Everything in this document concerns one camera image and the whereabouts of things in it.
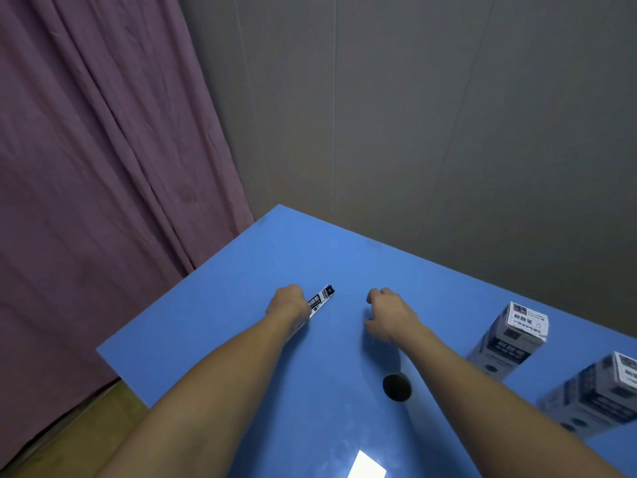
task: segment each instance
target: forearm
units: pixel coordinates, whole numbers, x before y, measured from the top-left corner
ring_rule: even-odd
[[[285,315],[268,315],[208,354],[151,409],[100,476],[224,477],[290,323]]]
[[[396,344],[420,372],[483,476],[620,476],[584,443],[421,324],[402,331]]]

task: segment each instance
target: curtain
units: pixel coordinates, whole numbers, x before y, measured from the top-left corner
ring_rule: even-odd
[[[1,0],[0,466],[253,217],[177,0]]]

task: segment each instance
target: person's left hand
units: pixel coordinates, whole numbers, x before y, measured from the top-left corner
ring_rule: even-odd
[[[290,329],[306,322],[312,309],[303,296],[298,285],[288,285],[278,289],[266,309],[266,316],[287,319]]]

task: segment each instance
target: purple curtain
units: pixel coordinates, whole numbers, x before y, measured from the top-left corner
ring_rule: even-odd
[[[1,0],[0,466],[252,222],[177,0]]]

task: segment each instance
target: blue table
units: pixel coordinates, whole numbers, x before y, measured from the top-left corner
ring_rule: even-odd
[[[277,206],[98,349],[152,406],[207,353],[257,322],[276,288],[336,293],[285,347],[231,470],[233,477],[342,477],[362,450],[387,477],[479,476],[410,361],[364,332],[372,287],[390,287],[451,348],[466,355],[513,300],[545,313],[548,343],[505,380],[531,403],[611,351],[637,340]],[[402,371],[413,394],[387,398]],[[628,475],[637,426],[589,445]]]

